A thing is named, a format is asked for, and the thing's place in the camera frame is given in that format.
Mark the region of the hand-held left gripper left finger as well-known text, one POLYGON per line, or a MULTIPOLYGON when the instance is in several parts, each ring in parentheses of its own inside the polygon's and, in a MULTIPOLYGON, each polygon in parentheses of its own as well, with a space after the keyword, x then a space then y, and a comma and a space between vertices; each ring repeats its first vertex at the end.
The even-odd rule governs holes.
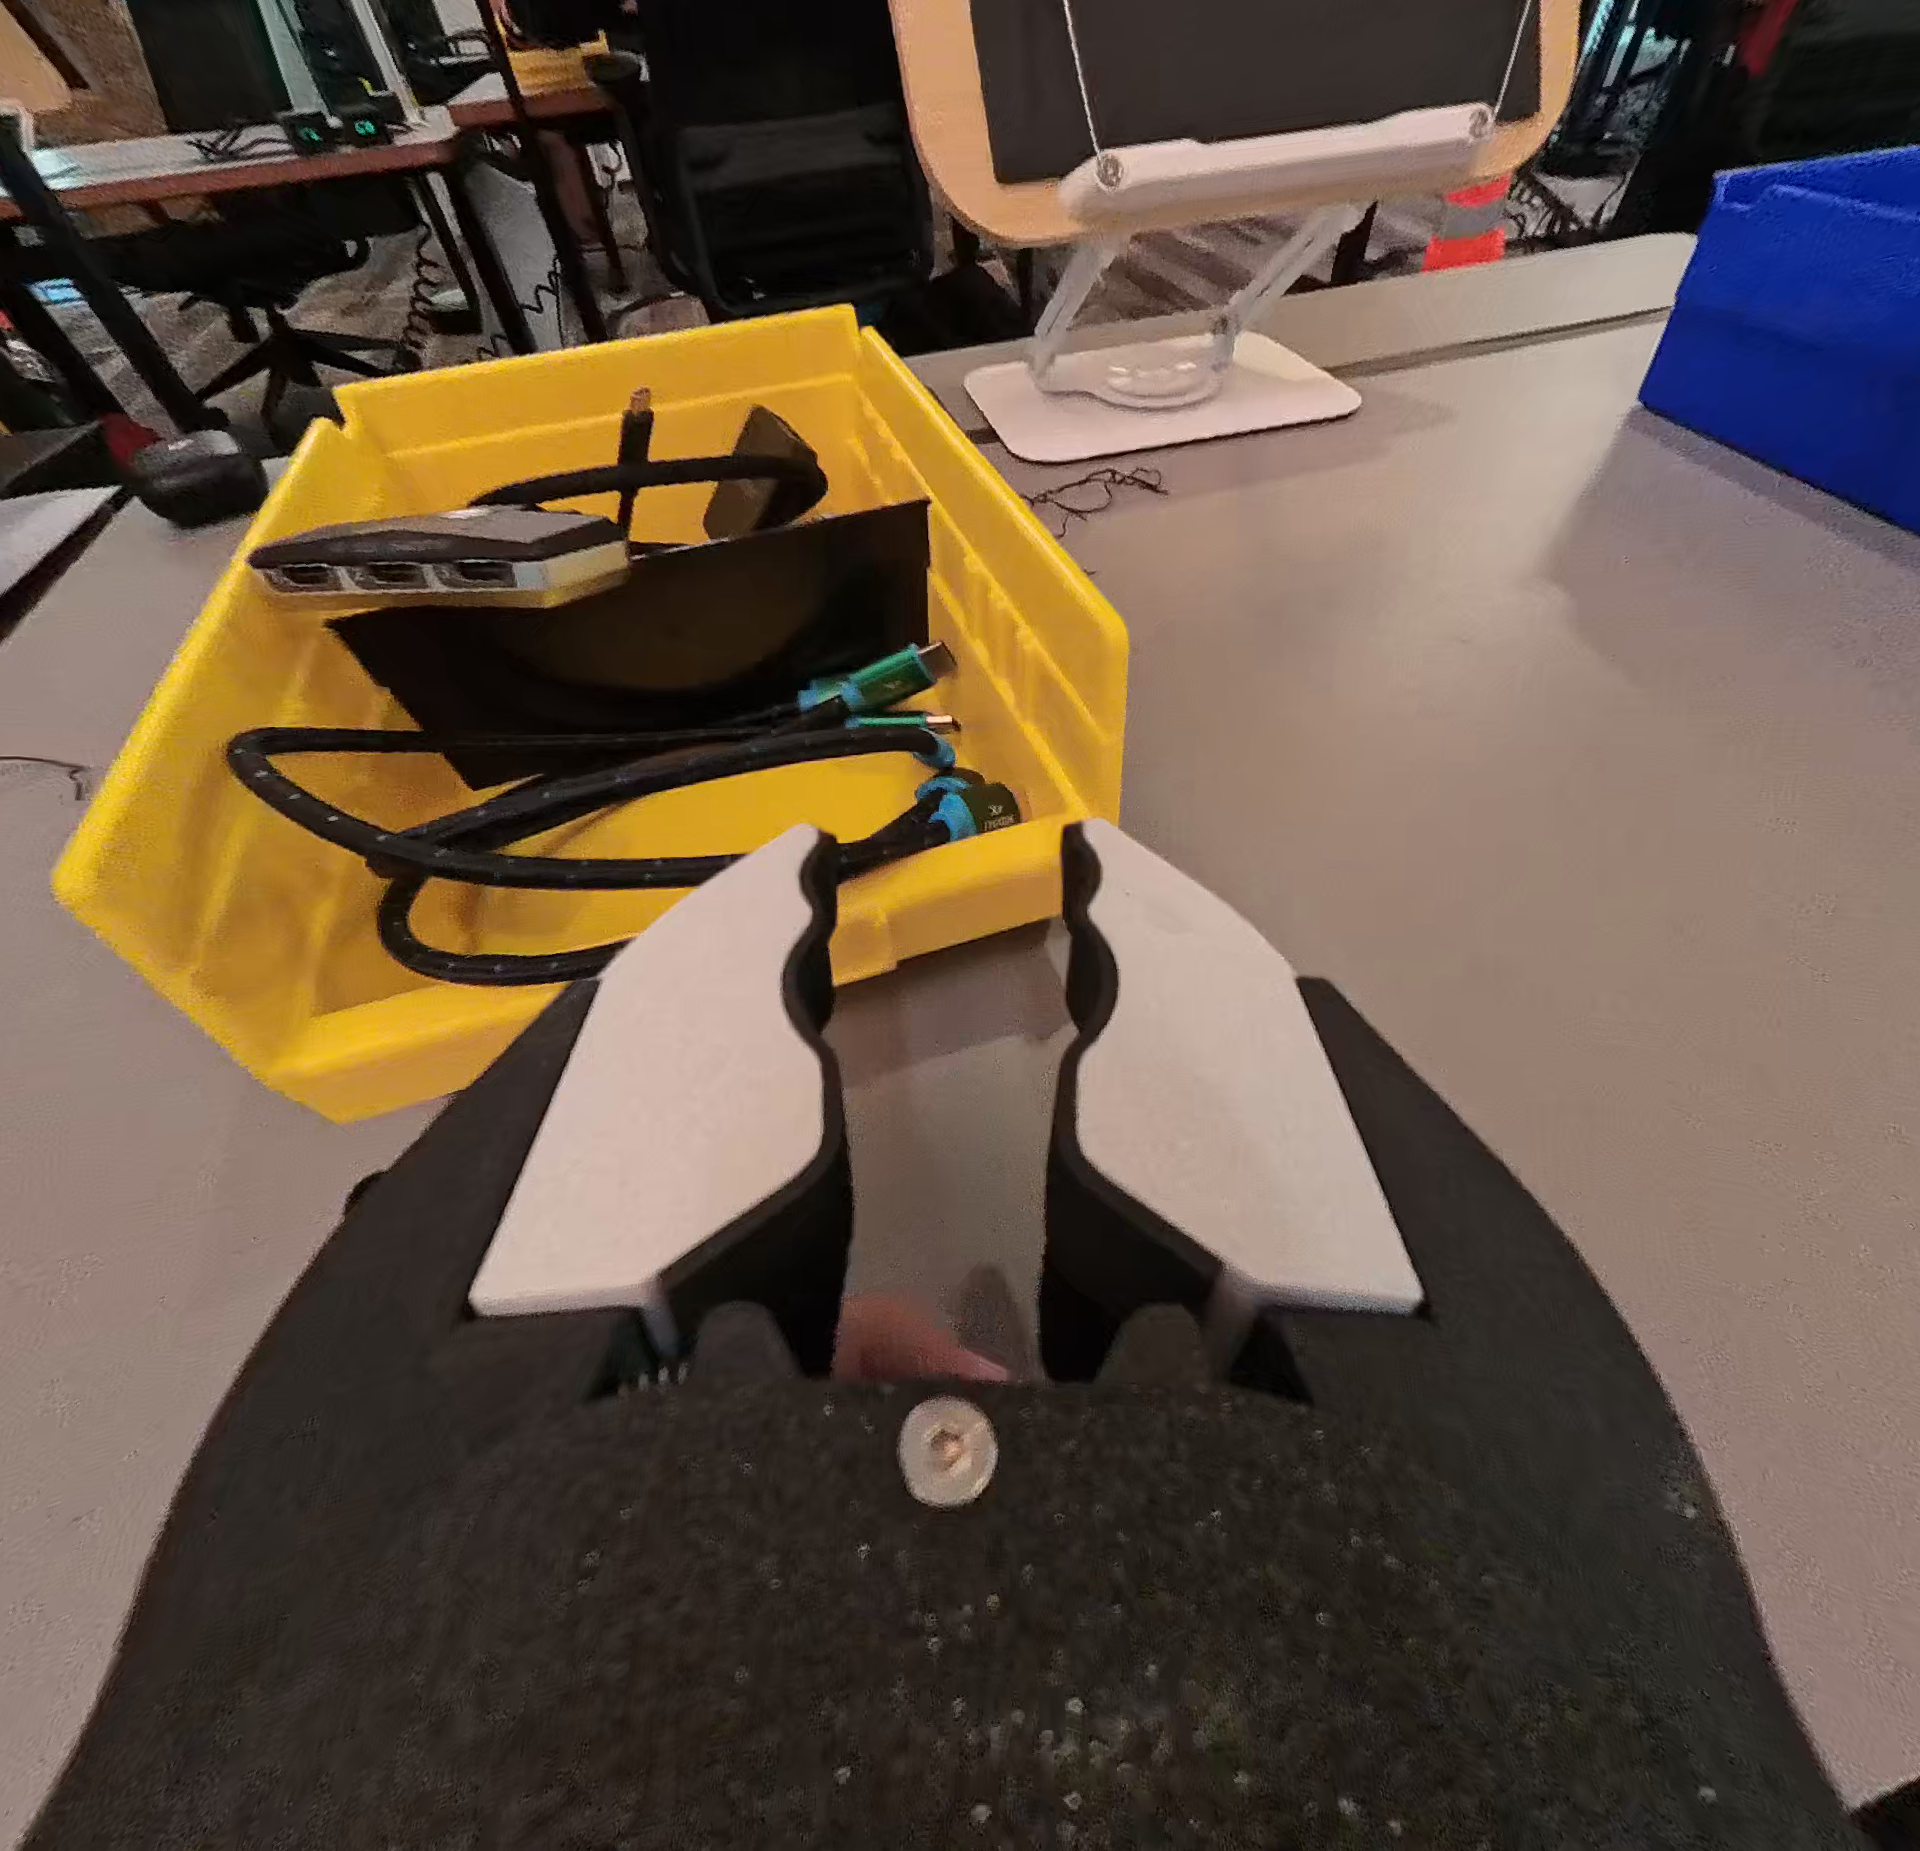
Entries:
POLYGON ((833 1363, 854 1235, 825 1041, 840 851, 793 826, 688 893, 597 977, 468 1304, 622 1311, 659 1364, 754 1304, 833 1363))

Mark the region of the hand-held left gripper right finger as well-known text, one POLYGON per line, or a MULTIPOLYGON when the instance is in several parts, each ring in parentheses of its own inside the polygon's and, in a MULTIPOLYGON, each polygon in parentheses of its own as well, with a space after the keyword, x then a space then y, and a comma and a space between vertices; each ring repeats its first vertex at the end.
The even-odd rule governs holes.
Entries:
POLYGON ((1293 1368, 1282 1319, 1417 1319, 1425 1286, 1300 978, 1108 820, 1062 833, 1071 1041, 1054 1091, 1043 1368, 1097 1373, 1147 1310, 1214 1373, 1293 1368))

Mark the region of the yellow plastic bin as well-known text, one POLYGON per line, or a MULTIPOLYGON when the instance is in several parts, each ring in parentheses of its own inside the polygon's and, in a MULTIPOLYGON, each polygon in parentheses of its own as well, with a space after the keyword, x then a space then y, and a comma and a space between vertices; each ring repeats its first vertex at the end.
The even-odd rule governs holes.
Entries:
POLYGON ((473 1082, 549 999, 400 967, 365 867, 254 802, 226 763, 254 726, 398 730, 324 610, 250 589, 254 545, 398 515, 515 471, 608 454, 649 388, 659 435, 721 440, 780 413, 830 471, 830 514, 928 493, 928 621, 959 660, 935 713, 1025 813, 982 857, 906 862, 840 894, 846 987, 1061 912, 1061 832, 1123 804, 1130 636, 1025 498, 850 306, 501 358, 342 391, 308 428, 53 869, 56 899, 279 1095, 355 1121, 473 1082))

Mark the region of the black hdmi switch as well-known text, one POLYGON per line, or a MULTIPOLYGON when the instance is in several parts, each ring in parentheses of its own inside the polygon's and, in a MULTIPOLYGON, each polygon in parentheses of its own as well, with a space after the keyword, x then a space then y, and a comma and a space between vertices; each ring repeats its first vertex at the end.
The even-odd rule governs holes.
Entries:
POLYGON ((474 505, 318 528, 252 550, 250 568, 264 590, 302 604, 547 606, 610 590, 633 561, 614 521, 474 505))

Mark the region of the black bin divider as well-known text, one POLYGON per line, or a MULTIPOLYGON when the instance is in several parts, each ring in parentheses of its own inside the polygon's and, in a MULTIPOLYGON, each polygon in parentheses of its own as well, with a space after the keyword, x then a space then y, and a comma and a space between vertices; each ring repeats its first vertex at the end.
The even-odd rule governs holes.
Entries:
POLYGON ((555 609, 333 620, 375 687, 436 737, 684 732, 792 708, 928 641, 926 498, 682 545, 555 609))

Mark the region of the tangled black thread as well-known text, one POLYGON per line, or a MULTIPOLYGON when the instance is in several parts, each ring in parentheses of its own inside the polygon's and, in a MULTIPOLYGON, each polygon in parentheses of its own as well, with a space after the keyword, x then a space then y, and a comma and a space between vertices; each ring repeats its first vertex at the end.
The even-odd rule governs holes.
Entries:
POLYGON ((1126 498, 1167 498, 1162 471, 1154 468, 1124 469, 1116 466, 1086 471, 1077 479, 1024 493, 1028 508, 1066 543, 1073 528, 1108 515, 1126 498))

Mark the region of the black adapter block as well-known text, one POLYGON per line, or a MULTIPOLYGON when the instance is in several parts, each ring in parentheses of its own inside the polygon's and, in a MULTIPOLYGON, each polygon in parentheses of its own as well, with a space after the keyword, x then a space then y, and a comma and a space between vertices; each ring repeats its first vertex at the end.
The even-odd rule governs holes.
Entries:
POLYGON ((774 407, 754 406, 734 438, 730 471, 709 498, 704 532, 723 543, 786 530, 825 502, 819 452, 774 407))

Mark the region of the orange traffic cone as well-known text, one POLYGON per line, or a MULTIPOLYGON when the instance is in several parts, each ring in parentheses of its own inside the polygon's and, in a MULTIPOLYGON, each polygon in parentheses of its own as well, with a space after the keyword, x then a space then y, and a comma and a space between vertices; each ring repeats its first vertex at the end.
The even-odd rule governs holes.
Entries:
POLYGON ((1512 174, 1448 193, 1443 219, 1427 242, 1422 271, 1431 275, 1501 263, 1509 244, 1511 193, 1512 174))

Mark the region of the black office chair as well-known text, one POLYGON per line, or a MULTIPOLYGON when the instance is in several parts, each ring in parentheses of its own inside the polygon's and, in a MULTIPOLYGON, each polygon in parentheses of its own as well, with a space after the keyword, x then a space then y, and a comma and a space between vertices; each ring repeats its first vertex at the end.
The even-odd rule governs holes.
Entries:
POLYGON ((709 319, 875 318, 933 277, 888 0, 635 10, 650 179, 709 319))

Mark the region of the blue plastic bin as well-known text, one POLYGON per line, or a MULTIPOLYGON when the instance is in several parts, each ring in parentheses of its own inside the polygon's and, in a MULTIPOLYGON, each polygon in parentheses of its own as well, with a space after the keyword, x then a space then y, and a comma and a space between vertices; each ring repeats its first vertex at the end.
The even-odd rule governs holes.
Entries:
POLYGON ((1919 147, 1719 174, 1641 406, 1919 533, 1919 147))

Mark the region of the brown wooden desk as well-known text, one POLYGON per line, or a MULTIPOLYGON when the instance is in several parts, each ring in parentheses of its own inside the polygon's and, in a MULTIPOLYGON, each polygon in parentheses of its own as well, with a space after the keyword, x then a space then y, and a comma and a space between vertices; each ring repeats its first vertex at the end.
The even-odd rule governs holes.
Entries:
POLYGON ((342 145, 297 155, 275 125, 243 129, 239 144, 210 156, 196 134, 99 142, 70 150, 27 153, 4 132, 4 220, 41 217, 47 206, 70 215, 213 200, 229 193, 263 193, 347 179, 400 179, 414 190, 435 232, 448 226, 455 248, 445 263, 484 298, 486 329, 505 351, 533 352, 531 295, 511 294, 508 266, 477 208, 478 169, 505 169, 508 158, 489 142, 522 130, 554 134, 622 134, 624 119, 586 65, 606 56, 509 56, 508 74, 487 74, 452 104, 426 111, 394 139, 368 147, 342 145), (528 87, 516 67, 560 67, 560 78, 528 87))

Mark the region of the wooden-framed black book stand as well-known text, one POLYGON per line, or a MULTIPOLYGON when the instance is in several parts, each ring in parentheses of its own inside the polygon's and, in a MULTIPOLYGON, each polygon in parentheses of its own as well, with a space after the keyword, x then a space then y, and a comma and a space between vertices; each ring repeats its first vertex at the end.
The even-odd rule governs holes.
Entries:
POLYGON ((1524 165, 1572 88, 1579 0, 888 0, 935 197, 1068 249, 1019 358, 963 374, 1012 456, 1080 466, 1338 424, 1361 395, 1264 333, 1369 206, 1524 165), (1287 232, 1201 329, 1077 319, 1157 232, 1287 232))

